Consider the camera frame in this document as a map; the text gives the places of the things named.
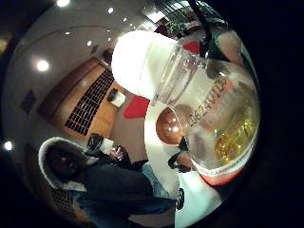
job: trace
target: ceiling light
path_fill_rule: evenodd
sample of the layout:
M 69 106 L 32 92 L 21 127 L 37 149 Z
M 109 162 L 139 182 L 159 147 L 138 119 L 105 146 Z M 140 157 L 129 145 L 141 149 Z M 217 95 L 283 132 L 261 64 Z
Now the ceiling light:
M 69 0 L 57 0 L 56 2 L 58 7 L 66 7 L 69 4 Z
M 109 8 L 109 9 L 107 10 L 107 12 L 108 12 L 109 14 L 111 14 L 113 11 L 114 11 L 113 8 Z
M 49 67 L 49 64 L 47 61 L 45 60 L 40 60 L 38 63 L 37 63 L 37 69 L 39 71 L 47 71 L 48 70 L 48 67 Z
M 10 141 L 4 143 L 4 148 L 8 151 L 12 149 L 12 143 Z

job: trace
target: table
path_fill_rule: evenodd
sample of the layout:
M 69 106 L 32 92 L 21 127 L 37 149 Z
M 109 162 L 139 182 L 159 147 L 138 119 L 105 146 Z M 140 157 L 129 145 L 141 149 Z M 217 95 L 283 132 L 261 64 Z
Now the table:
M 145 150 L 153 172 L 163 188 L 171 197 L 177 197 L 180 186 L 184 188 L 184 204 L 176 209 L 175 227 L 188 227 L 213 212 L 222 203 L 219 193 L 202 180 L 199 173 L 191 171 L 178 176 L 176 169 L 171 169 L 168 160 L 180 150 L 160 141 L 156 133 L 156 121 L 166 105 L 157 102 L 149 105 L 144 121 Z
M 148 106 L 144 120 L 144 144 L 155 176 L 170 196 L 176 197 L 179 192 L 178 171 L 169 167 L 168 160 L 180 150 L 164 144 L 156 133 L 156 121 L 165 108 L 167 106 L 160 102 Z

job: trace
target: fur-trimmed hood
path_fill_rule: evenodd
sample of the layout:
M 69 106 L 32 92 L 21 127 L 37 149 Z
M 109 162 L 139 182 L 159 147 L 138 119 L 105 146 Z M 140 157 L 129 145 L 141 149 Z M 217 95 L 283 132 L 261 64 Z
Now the fur-trimmed hood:
M 38 162 L 39 167 L 44 175 L 47 182 L 50 184 L 52 188 L 61 188 L 65 190 L 77 190 L 77 191 L 86 191 L 86 188 L 83 184 L 75 181 L 62 182 L 60 181 L 55 174 L 50 170 L 47 164 L 47 152 L 52 146 L 56 146 L 58 148 L 62 148 L 69 153 L 74 154 L 80 161 L 80 164 L 92 164 L 96 162 L 98 159 L 88 157 L 83 154 L 84 149 L 75 142 L 60 138 L 53 137 L 42 143 L 39 153 L 38 153 Z

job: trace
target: red cushion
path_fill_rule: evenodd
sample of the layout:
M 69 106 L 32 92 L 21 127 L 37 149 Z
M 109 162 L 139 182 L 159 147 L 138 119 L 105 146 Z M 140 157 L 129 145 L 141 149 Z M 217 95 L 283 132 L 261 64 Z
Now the red cushion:
M 124 109 L 123 116 L 126 119 L 144 117 L 150 100 L 134 95 L 127 107 Z
M 193 54 L 199 54 L 200 53 L 200 44 L 199 44 L 199 42 L 192 41 L 192 42 L 189 42 L 187 44 L 184 44 L 182 47 L 184 49 L 190 51 Z

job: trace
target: hand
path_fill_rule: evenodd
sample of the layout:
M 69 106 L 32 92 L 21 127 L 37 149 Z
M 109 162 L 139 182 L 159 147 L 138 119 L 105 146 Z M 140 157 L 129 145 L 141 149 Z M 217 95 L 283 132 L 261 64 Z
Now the hand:
M 193 165 L 193 163 L 191 162 L 191 159 L 189 157 L 188 153 L 185 152 L 180 152 L 178 157 L 177 157 L 177 164 L 179 165 L 184 165 L 188 168 L 193 168 L 196 169 L 195 166 Z
M 118 161 L 121 161 L 124 158 L 124 153 L 126 153 L 126 151 L 122 146 L 118 146 L 117 150 L 115 147 L 110 150 L 110 155 L 112 155 Z

